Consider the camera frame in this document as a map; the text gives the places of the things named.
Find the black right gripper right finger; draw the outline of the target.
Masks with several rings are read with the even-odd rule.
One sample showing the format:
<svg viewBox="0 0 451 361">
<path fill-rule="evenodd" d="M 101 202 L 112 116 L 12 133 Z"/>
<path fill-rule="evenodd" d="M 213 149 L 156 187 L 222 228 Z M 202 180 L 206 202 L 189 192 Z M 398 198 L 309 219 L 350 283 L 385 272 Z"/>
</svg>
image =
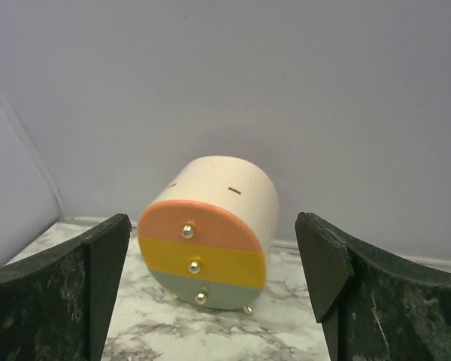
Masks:
<svg viewBox="0 0 451 361">
<path fill-rule="evenodd" d="M 359 240 L 312 213 L 295 232 L 332 360 L 451 360 L 451 273 Z"/>
</svg>

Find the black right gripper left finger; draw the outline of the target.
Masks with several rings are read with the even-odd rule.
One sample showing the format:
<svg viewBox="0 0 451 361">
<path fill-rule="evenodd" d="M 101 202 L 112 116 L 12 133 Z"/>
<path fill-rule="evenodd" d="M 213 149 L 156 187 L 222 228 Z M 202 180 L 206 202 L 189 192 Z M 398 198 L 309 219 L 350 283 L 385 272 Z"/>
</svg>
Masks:
<svg viewBox="0 0 451 361">
<path fill-rule="evenodd" d="M 0 268 L 0 360 L 100 360 L 129 246 L 116 214 Z"/>
</svg>

